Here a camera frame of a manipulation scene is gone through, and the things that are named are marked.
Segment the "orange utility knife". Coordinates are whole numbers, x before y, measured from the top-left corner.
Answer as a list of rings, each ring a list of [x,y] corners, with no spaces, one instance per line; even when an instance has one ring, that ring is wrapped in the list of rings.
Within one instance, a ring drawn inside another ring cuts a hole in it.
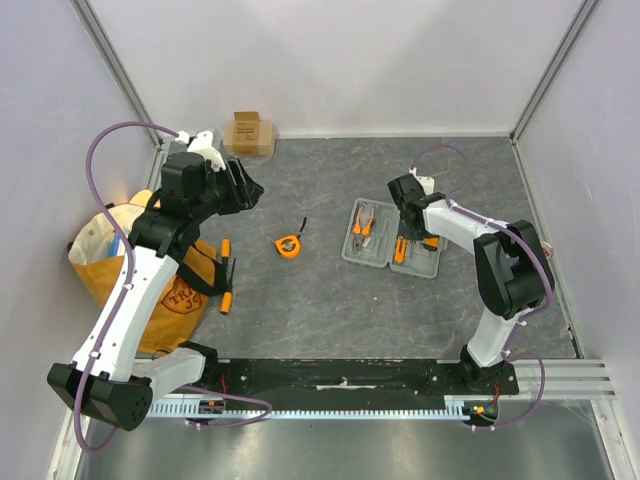
[[[395,264],[401,265],[406,257],[408,240],[403,236],[398,236],[395,244],[393,261]]]

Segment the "grey plastic tool case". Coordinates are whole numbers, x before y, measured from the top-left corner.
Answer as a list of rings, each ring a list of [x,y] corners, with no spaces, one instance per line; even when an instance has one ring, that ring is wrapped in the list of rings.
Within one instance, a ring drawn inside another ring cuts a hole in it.
[[[375,207],[375,222],[371,236],[365,241],[360,253],[352,251],[352,226],[358,207],[369,204]],[[406,257],[401,265],[393,261],[397,237],[399,235],[400,215],[393,203],[385,203],[364,198],[357,198],[352,208],[350,224],[343,243],[341,257],[347,262],[372,268],[389,267],[392,271],[423,279],[434,279],[437,276],[441,253],[448,246],[448,242],[440,239],[437,251],[424,248],[423,241],[408,240]]]

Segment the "orange pliers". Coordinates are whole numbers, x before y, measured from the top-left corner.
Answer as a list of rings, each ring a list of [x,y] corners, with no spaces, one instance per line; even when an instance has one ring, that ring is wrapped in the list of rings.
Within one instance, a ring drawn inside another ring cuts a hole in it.
[[[371,236],[374,222],[375,207],[369,204],[360,205],[351,230],[353,235],[352,251],[354,253],[362,251],[365,241]]]

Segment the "orange black screwdriver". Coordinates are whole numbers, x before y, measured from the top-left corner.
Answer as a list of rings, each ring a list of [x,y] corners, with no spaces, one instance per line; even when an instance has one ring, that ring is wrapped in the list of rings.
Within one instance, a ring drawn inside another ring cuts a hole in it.
[[[228,238],[224,238],[221,242],[221,250],[220,250],[221,263],[224,267],[228,265],[230,255],[231,255],[231,242]]]
[[[221,303],[220,303],[220,313],[222,315],[228,315],[230,313],[231,307],[232,307],[232,302],[233,302],[233,279],[234,279],[234,273],[235,273],[235,266],[236,266],[236,258],[233,259],[233,262],[231,264],[230,270],[229,270],[229,274],[227,277],[227,286],[226,286],[226,290],[224,291],[223,295],[222,295],[222,299],[221,299]]]

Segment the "orange tape measure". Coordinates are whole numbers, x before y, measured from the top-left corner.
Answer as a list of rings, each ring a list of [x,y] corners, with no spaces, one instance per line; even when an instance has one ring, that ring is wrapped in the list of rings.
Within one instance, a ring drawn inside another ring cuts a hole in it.
[[[284,259],[293,259],[301,251],[301,235],[306,227],[307,217],[303,218],[301,227],[296,234],[287,235],[274,241],[278,254]]]

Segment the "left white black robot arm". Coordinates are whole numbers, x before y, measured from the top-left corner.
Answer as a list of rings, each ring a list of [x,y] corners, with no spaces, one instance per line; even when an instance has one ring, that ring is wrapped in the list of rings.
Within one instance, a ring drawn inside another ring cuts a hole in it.
[[[47,375],[76,418],[125,431],[140,425],[153,401],[186,385],[206,393],[219,384],[216,351],[192,342],[140,369],[134,360],[164,288],[185,272],[201,224],[253,208],[264,192],[239,160],[223,158],[213,131],[174,137],[180,149],[168,155],[159,188],[124,238],[123,264],[94,328],[72,360]]]

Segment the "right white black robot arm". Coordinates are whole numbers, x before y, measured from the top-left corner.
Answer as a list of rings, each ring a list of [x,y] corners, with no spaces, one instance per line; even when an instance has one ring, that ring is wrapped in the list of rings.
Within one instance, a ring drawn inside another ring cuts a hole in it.
[[[555,280],[538,233],[528,221],[489,219],[440,192],[427,194],[410,173],[391,180],[388,189],[411,240],[441,237],[474,256],[484,310],[454,378],[465,391],[481,393],[504,370],[516,332],[554,299]]]

